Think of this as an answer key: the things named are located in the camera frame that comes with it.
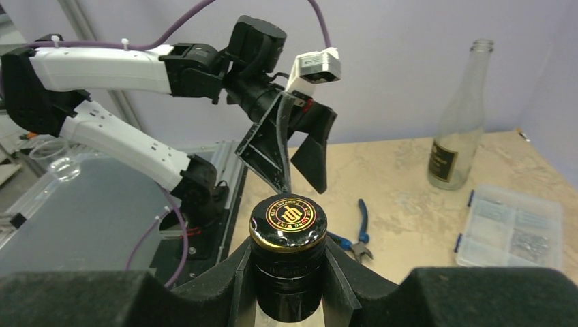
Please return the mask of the square bottle gold black cap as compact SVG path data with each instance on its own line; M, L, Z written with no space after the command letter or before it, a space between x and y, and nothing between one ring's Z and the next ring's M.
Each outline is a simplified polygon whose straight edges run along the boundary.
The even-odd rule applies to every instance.
M322 299L327 216L312 199L292 193L259 202L249 219L256 300L284 323L310 317Z

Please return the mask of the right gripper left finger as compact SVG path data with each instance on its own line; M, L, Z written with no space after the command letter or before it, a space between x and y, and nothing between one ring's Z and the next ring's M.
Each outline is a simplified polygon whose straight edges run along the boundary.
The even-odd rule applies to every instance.
M245 240L173 290L145 271L20 272L1 278L2 326L228 326Z

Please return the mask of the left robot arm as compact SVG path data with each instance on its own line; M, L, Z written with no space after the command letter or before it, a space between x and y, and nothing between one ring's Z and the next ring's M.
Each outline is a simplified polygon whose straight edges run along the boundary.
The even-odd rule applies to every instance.
M287 35L241 16L227 47L203 43L138 47L129 40L65 41L49 34L1 55L1 98L23 129L81 143L145 174L181 201L194 223L217 214L217 172L203 159L147 135L128 91L219 103L221 93L252 122L236 156L277 193L290 193L296 168L326 190L326 144L335 112L314 99L319 84L341 78L336 47L300 54L275 83Z

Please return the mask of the tall clear glass bottle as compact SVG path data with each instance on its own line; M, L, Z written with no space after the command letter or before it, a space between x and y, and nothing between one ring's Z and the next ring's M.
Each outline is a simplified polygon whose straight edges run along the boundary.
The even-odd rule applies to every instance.
M473 41L461 82L440 117L427 167L437 188L457 190L468 179L484 131L483 91L493 50L492 40Z

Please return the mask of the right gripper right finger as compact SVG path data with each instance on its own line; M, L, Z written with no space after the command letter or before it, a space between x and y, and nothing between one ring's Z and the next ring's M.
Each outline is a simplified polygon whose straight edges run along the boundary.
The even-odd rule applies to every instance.
M577 285L557 270L418 267L396 284L333 241L323 300L327 326L577 325Z

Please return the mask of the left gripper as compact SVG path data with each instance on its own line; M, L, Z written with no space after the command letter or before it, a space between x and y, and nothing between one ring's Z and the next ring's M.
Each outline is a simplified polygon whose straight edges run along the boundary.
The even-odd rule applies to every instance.
M291 134L306 135L290 161L317 193L324 193L327 142L337 118L333 109L300 91L285 92L264 74L248 78L229 73L224 88L227 104L239 105L253 122L235 150L236 156L276 193L290 193L290 121Z

